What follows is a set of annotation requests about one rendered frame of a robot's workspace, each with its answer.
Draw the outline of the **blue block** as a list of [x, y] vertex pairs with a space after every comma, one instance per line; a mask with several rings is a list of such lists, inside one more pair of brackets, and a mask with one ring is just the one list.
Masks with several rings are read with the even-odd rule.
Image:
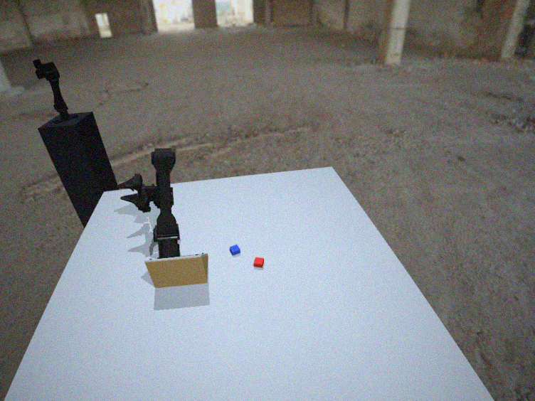
[[229, 247], [229, 249], [230, 249], [230, 252], [232, 253], [232, 255], [240, 254], [240, 249], [239, 249], [239, 247], [237, 245]]

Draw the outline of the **red block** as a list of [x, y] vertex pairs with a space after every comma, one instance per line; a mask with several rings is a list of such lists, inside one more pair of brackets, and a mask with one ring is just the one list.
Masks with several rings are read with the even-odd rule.
[[263, 268], [264, 259], [263, 258], [255, 258], [254, 260], [254, 267], [262, 267]]

